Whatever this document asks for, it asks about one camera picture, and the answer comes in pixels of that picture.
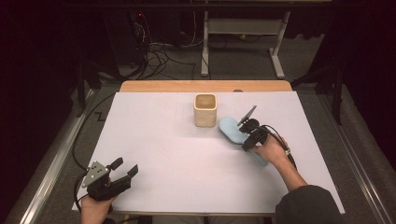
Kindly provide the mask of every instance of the wooden table edge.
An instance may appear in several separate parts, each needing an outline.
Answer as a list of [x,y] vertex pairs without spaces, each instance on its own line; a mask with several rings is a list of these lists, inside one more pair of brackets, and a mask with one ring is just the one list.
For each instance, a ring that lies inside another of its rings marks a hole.
[[120,92],[292,91],[285,80],[129,80]]

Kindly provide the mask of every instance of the metal stand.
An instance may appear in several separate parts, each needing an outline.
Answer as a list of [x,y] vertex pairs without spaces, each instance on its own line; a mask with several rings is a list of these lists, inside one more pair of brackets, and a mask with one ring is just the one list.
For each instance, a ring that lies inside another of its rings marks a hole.
[[202,52],[201,76],[209,74],[209,49],[207,40],[209,34],[246,34],[246,35],[276,35],[276,45],[269,49],[271,59],[276,70],[276,76],[284,79],[282,66],[277,56],[288,25],[290,12],[285,12],[282,21],[269,20],[231,20],[231,19],[209,19],[208,12],[204,18],[204,46]]

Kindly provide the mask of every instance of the metal bracket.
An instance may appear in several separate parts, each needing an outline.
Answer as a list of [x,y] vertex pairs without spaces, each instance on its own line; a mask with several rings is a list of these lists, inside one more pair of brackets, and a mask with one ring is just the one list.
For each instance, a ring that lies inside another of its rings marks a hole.
[[108,170],[104,165],[102,165],[98,161],[94,161],[92,163],[92,166],[90,170],[87,173],[87,176],[84,179],[84,182],[82,183],[82,187],[85,189],[87,188],[91,183],[95,182],[98,180],[100,177],[110,173],[110,170]]

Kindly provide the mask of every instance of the person's arm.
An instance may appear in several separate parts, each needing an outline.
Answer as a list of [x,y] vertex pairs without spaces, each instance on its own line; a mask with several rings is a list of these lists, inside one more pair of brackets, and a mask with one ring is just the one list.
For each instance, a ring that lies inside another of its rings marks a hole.
[[279,171],[289,191],[306,186],[305,180],[300,176],[282,146],[271,135],[268,135],[264,145],[255,147],[254,150],[265,160],[271,162]]
[[117,196],[104,202],[97,202],[90,196],[81,200],[81,224],[102,224],[107,216],[108,208]]
[[276,223],[344,223],[330,192],[308,185],[273,136],[269,135],[264,145],[254,150],[275,166],[289,190],[276,206]]

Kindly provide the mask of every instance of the table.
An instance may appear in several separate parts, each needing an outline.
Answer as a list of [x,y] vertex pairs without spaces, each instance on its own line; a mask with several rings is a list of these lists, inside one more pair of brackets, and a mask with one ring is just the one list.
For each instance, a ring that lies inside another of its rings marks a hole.
[[[219,2],[331,2],[332,0],[222,0]],[[290,12],[286,11],[282,19],[279,20],[246,20],[246,19],[210,19],[206,11],[204,15],[204,44],[202,51],[201,75],[203,77],[209,74],[209,48],[207,47],[209,34],[236,34],[236,35],[276,35],[276,43],[273,48],[269,48],[272,63],[274,65],[276,76],[279,79],[285,78],[282,66],[277,56],[280,44],[288,25]]]
[[345,212],[298,96],[283,80],[124,82],[92,155],[92,161],[104,165],[123,157],[124,164],[110,174],[114,180],[139,165],[131,188],[114,202],[115,211],[136,215],[274,214],[275,205],[287,193],[281,176],[271,164],[262,166],[241,146],[228,142],[218,126],[194,126],[192,99],[201,91],[217,95],[218,120],[226,115],[240,119],[253,103],[257,105],[252,117],[266,120],[288,140],[302,176],[308,183],[328,189],[340,212]]

